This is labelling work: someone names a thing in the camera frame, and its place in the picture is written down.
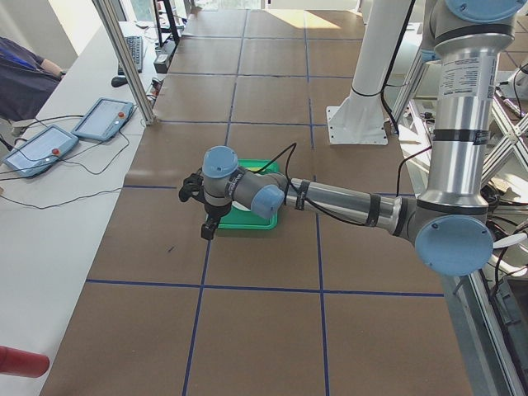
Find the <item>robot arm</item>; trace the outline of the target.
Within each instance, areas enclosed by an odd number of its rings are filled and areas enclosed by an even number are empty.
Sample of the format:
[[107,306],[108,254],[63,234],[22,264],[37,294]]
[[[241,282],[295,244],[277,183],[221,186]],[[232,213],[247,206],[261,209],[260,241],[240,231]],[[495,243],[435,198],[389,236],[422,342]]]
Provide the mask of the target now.
[[417,198],[384,198],[280,173],[259,175],[238,163],[229,147],[210,148],[198,176],[197,196],[207,213],[201,235],[210,240],[239,203],[264,219],[282,205],[312,210],[342,222],[379,227],[408,240],[421,261],[447,276],[481,269],[494,242],[481,196],[488,118],[498,55],[514,40],[520,1],[434,1],[424,41],[441,60],[436,123],[426,190]]

